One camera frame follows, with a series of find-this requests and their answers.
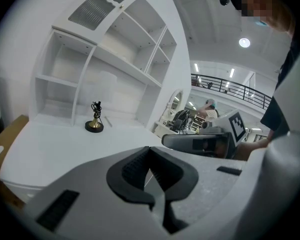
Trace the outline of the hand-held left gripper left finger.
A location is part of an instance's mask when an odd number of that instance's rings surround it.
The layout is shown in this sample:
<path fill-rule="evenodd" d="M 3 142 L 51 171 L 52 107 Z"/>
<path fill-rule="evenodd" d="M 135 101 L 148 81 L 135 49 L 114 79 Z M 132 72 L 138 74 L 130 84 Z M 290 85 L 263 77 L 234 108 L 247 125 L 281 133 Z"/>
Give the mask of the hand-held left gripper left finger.
<path fill-rule="evenodd" d="M 109 188 L 108 169 L 140 151 L 126 150 L 83 163 L 37 193 L 24 207 L 36 221 L 65 190 L 78 193 L 54 234 L 71 240 L 165 240 L 169 233 L 154 218 L 148 205 L 123 201 Z"/>

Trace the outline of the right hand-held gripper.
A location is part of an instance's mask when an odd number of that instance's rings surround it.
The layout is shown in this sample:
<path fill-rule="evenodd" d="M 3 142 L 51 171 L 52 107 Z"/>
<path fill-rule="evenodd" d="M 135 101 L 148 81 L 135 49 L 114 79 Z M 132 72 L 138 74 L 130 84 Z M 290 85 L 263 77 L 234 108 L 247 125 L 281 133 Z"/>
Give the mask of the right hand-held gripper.
<path fill-rule="evenodd" d="M 232 159 L 247 131 L 238 109 L 204 121 L 201 134 L 165 134 L 161 143 L 172 150 L 202 157 Z"/>

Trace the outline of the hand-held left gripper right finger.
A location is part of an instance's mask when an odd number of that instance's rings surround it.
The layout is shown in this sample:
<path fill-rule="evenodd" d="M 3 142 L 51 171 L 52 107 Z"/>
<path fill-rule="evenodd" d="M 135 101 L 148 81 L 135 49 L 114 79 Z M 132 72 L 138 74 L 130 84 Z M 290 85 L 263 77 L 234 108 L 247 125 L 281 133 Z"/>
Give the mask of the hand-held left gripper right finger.
<path fill-rule="evenodd" d="M 239 178 L 237 175 L 218 171 L 219 167 L 243 170 L 246 162 L 233 159 L 212 158 L 184 153 L 170 148 L 159 147 L 198 172 L 198 182 L 190 195 L 181 201 L 171 203 L 175 217 L 188 225 L 205 217 L 229 193 Z"/>

